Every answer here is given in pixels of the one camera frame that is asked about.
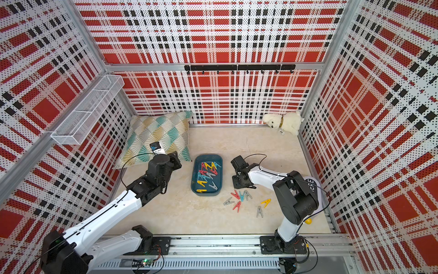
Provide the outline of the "grey clothespin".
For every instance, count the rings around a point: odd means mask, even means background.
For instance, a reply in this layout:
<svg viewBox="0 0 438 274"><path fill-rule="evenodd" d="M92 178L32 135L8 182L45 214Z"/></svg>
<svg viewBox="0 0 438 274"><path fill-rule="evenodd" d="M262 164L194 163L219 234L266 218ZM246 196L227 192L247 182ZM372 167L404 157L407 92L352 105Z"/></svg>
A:
<svg viewBox="0 0 438 274"><path fill-rule="evenodd" d="M233 200L233 198L232 197L230 197L229 199L227 199L224 203L223 203L223 205L224 206L226 206L226 205L230 205L230 204L233 204L235 201Z"/></svg>
<svg viewBox="0 0 438 274"><path fill-rule="evenodd" d="M253 199L251 194L247 190L244 191L244 197L246 200Z"/></svg>
<svg viewBox="0 0 438 274"><path fill-rule="evenodd" d="M209 172L207 172L206 173L206 175L205 175L206 177L208 177L208 178L210 178L211 180L213 180L213 178L216 176L215 174L212 174L212 173L209 173Z"/></svg>
<svg viewBox="0 0 438 274"><path fill-rule="evenodd" d="M263 211L262 211L261 206L258 206L258 207L257 207L257 214L256 214L256 217L257 217L257 218L263 218Z"/></svg>

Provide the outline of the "red clothespin bottom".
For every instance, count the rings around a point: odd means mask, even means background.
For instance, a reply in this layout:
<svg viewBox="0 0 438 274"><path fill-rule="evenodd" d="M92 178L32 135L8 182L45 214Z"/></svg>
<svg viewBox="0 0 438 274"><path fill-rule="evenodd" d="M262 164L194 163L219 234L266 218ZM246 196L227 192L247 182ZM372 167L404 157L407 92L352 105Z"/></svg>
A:
<svg viewBox="0 0 438 274"><path fill-rule="evenodd" d="M237 209L237 212L239 212L241 206L241 201L239 201L233 208L233 210Z"/></svg>

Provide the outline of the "grey clothespin top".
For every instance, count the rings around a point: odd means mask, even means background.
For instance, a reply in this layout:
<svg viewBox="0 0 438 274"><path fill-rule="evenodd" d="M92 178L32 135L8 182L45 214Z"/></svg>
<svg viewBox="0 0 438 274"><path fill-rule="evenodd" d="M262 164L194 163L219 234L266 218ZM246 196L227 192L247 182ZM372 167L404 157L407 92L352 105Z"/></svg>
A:
<svg viewBox="0 0 438 274"><path fill-rule="evenodd" d="M206 173L206 175L205 175L206 177L208 177L208 178L210 178L211 180L213 180L213 178L216 176L215 174L212 174L212 173L209 173L209 172L207 172Z"/></svg>

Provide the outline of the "teal plastic storage box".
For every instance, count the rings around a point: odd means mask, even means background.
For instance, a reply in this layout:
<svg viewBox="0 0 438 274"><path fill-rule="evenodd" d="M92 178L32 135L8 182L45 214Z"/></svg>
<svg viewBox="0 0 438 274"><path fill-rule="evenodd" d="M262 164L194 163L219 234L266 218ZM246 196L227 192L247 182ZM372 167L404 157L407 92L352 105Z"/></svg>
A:
<svg viewBox="0 0 438 274"><path fill-rule="evenodd" d="M217 154L199 155L193 165L190 188L198 196L216 196L222 189L223 159Z"/></svg>

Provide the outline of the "grey clothespin bottom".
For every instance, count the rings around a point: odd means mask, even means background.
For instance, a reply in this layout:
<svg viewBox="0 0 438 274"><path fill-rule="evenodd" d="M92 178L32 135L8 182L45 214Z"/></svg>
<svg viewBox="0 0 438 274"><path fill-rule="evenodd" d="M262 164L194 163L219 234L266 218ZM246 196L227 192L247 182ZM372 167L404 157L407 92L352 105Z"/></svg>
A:
<svg viewBox="0 0 438 274"><path fill-rule="evenodd" d="M256 217L257 217L257 218L263 218L263 211L262 211L261 206L258 206L258 207L257 207L257 214L256 214Z"/></svg>

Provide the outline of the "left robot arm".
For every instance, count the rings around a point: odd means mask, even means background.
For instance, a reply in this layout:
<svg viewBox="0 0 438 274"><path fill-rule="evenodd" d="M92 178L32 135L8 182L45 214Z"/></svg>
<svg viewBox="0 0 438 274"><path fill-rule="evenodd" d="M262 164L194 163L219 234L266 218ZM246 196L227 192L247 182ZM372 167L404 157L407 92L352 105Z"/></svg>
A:
<svg viewBox="0 0 438 274"><path fill-rule="evenodd" d="M181 168L177 153L157 154L148 163L146 174L126 187L103 209L65 232L45 236L40 267L46 274L87 274L120 255L153 249L153 234L134 226L113 238L100 238L116 224L141 209L154 197L165 194L171 175Z"/></svg>

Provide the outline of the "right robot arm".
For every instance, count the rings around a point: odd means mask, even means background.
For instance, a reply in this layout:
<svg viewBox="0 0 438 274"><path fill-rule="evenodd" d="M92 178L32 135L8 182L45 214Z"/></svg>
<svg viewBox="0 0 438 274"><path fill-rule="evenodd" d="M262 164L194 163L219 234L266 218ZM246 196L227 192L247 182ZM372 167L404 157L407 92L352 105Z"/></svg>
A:
<svg viewBox="0 0 438 274"><path fill-rule="evenodd" d="M275 235L282 244L294 240L305 220L321 208L322 190L315 179L305 179L297 171L279 173L266 170L260 164L247 163L240 155L231 164L236 173L232 176L235 189L262 186L276 194L284 219Z"/></svg>

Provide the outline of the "white plush dog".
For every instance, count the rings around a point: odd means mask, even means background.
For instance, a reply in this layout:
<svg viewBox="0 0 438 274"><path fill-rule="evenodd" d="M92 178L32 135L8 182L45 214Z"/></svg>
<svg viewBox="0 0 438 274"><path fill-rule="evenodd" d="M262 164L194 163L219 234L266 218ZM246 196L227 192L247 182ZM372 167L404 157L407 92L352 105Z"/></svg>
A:
<svg viewBox="0 0 438 274"><path fill-rule="evenodd" d="M262 122L271 129L278 130L282 135L286 132L297 136L301 123L304 121L299 111L295 113L280 114L264 114Z"/></svg>

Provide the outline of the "patterned cushion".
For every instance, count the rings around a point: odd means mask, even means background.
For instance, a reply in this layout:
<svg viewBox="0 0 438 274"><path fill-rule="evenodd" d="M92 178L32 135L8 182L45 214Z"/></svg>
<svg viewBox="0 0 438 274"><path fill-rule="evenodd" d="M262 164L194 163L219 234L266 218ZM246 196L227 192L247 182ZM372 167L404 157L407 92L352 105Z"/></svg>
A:
<svg viewBox="0 0 438 274"><path fill-rule="evenodd" d="M159 142L166 154L176 152L180 161L191 161L189 153L189 120L193 112L182 111L159 116L131 117L128 138L115 168L123 169L149 162L150 144Z"/></svg>

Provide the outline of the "green circuit board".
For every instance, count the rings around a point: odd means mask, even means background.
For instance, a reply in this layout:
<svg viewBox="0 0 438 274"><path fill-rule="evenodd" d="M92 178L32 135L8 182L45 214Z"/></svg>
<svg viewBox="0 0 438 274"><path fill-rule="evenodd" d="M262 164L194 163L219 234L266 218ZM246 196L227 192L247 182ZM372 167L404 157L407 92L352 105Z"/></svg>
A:
<svg viewBox="0 0 438 274"><path fill-rule="evenodd" d="M155 263L155 259L133 259L132 267L133 268L150 267L154 263Z"/></svg>

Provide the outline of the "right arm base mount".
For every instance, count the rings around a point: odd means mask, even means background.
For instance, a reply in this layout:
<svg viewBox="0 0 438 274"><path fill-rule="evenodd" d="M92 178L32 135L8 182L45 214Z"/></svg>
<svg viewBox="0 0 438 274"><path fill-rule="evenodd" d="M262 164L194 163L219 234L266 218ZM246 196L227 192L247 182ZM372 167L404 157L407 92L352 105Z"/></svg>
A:
<svg viewBox="0 0 438 274"><path fill-rule="evenodd" d="M284 242L279 236L260 236L261 253L264 255L306 255L308 248L305 239L297 236L289 242Z"/></svg>

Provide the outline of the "aluminium front rail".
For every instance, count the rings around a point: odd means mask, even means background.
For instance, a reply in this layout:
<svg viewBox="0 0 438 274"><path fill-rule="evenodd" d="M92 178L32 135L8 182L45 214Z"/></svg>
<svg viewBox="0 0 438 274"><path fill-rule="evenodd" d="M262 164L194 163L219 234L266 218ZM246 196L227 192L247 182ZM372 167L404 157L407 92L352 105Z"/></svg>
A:
<svg viewBox="0 0 438 274"><path fill-rule="evenodd" d="M350 256L354 255L351 239L345 234L302 234L286 253L268 243L268 235L155 235L152 244L158 244L167 258L225 258L268 256Z"/></svg>

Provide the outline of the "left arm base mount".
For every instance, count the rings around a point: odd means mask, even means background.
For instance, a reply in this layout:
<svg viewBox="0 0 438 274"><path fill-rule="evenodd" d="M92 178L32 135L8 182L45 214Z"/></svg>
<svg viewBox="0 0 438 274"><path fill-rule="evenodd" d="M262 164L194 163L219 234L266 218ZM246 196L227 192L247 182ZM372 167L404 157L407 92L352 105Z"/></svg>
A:
<svg viewBox="0 0 438 274"><path fill-rule="evenodd" d="M141 242L135 251L125 253L127 255L168 255L171 245L171 237L154 236L144 226L132 227L133 231L140 234Z"/></svg>

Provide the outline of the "black hook rail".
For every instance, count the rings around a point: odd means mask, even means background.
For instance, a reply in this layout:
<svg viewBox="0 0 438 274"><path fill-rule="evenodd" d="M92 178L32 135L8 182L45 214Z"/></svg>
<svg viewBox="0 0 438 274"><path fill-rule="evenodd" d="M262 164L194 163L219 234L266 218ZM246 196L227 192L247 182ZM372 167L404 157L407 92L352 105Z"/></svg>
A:
<svg viewBox="0 0 438 274"><path fill-rule="evenodd" d="M293 71L296 69L295 64L277 64L277 65L185 65L185 71Z"/></svg>

